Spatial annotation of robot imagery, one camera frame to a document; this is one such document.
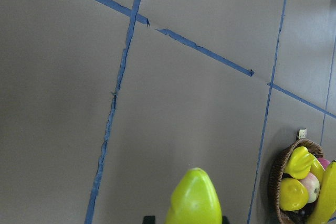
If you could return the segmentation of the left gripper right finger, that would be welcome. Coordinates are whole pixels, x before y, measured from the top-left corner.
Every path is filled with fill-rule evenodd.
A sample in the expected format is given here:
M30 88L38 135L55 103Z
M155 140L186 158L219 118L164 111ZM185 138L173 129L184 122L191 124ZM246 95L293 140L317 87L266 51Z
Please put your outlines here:
M229 220L226 216L222 216L222 224L229 224Z

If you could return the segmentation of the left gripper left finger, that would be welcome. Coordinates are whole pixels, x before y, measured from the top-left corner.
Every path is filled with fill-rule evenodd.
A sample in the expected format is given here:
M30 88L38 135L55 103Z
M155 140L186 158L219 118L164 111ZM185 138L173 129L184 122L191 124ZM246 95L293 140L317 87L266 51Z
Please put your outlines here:
M144 216L142 220L142 224L156 224L156 216Z

